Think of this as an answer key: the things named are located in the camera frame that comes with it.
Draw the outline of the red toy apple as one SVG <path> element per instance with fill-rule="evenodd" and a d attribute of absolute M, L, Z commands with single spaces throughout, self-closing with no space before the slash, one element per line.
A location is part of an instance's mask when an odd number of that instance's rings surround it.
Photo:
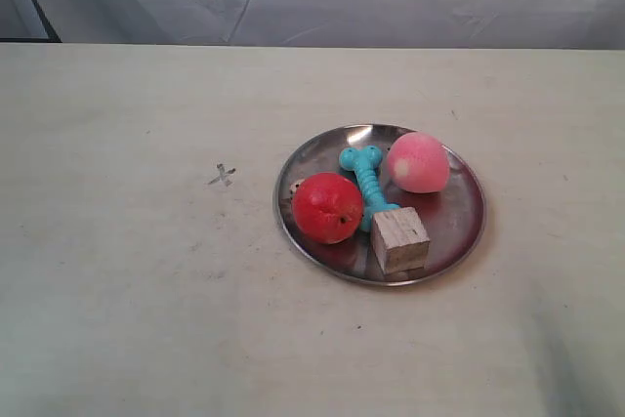
<path fill-rule="evenodd" d="M 352 237 L 364 211 L 357 186 L 337 173 L 318 173 L 302 180 L 293 193 L 291 209 L 299 231 L 326 245 Z"/>

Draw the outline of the teal toy bone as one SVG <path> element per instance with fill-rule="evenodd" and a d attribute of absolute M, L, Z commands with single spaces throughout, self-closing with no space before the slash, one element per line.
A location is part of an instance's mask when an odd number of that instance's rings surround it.
<path fill-rule="evenodd" d="M 341 168 L 353 172 L 362 195 L 364 209 L 359 229 L 370 232 L 372 218 L 378 212 L 399 209 L 394 203 L 389 203 L 381 190 L 377 169 L 383 159 L 382 150 L 377 146 L 366 146 L 363 149 L 345 148 L 339 156 Z"/>

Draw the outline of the pink toy peach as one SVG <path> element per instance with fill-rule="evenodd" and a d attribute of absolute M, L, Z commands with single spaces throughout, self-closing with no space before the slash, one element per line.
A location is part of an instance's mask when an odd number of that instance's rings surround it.
<path fill-rule="evenodd" d="M 422 132 L 410 132 L 395 140 L 387 154 L 387 169 L 397 187 L 413 193 L 442 191 L 450 174 L 445 148 Z"/>

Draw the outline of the wooden cube block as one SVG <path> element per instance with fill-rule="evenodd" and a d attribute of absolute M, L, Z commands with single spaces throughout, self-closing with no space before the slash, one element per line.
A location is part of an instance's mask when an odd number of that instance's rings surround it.
<path fill-rule="evenodd" d="M 370 242 L 384 275 L 422 269 L 430 237 L 413 207 L 377 212 L 372 217 Z"/>

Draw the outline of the round metal plate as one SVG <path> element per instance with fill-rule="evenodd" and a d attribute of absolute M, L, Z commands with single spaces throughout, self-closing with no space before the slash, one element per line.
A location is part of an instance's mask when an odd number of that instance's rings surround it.
<path fill-rule="evenodd" d="M 278 173 L 273 208 L 278 225 L 305 258 L 348 281 L 380 287 L 407 286 L 431 279 L 459 265 L 478 245 L 487 215 L 486 200 L 472 168 L 450 147 L 445 149 L 450 167 L 446 187 L 438 193 L 417 194 L 391 182 L 386 165 L 378 170 L 381 189 L 388 201 L 412 206 L 431 238 L 425 266 L 412 271 L 384 274 L 369 235 L 358 230 L 333 245 L 309 240 L 297 228 L 291 210 L 291 187 L 299 180 L 322 172 L 338 173 L 351 181 L 355 175 L 339 165 L 346 147 L 377 146 L 387 152 L 408 128 L 389 124 L 356 124 L 321 133 L 299 146 Z"/>

